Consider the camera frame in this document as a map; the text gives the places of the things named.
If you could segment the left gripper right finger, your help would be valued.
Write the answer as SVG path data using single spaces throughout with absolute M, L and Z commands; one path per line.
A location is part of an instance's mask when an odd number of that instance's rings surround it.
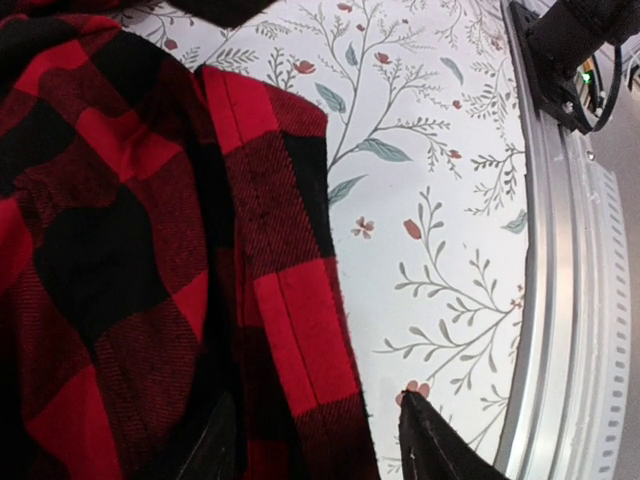
M 404 480 L 506 480 L 419 392 L 402 392 L 399 445 Z

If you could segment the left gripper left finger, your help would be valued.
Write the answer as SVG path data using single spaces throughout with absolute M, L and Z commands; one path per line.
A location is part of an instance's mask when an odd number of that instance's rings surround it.
M 221 394 L 189 420 L 173 443 L 172 478 L 232 479 L 235 470 L 235 408 Z

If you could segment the red black plaid shirt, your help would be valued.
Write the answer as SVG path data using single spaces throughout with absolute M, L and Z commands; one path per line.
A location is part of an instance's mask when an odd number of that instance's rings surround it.
M 228 393 L 232 479 L 375 479 L 327 119 L 130 33 L 1 5 L 1 475 L 173 479 Z

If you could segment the floral patterned table mat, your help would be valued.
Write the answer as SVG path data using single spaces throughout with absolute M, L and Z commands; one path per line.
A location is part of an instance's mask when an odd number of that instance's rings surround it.
M 187 67 L 328 117 L 331 225 L 384 479 L 397 394 L 425 392 L 485 460 L 509 405 L 528 247 L 525 142 L 496 1 L 280 1 L 220 29 L 164 1 L 115 16 Z

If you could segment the front aluminium rail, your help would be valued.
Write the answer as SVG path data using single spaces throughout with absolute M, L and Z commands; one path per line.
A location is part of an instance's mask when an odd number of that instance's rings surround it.
M 526 140 L 523 325 L 495 465 L 512 479 L 610 479 L 631 362 L 627 236 L 617 178 L 588 136 L 535 108 L 511 48 Z

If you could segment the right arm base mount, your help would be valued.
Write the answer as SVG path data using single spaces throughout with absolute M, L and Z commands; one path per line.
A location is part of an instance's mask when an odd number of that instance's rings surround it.
M 533 107 L 583 135 L 608 123 L 623 80 L 622 45 L 639 32 L 637 1 L 557 1 L 541 14 L 503 6 Z

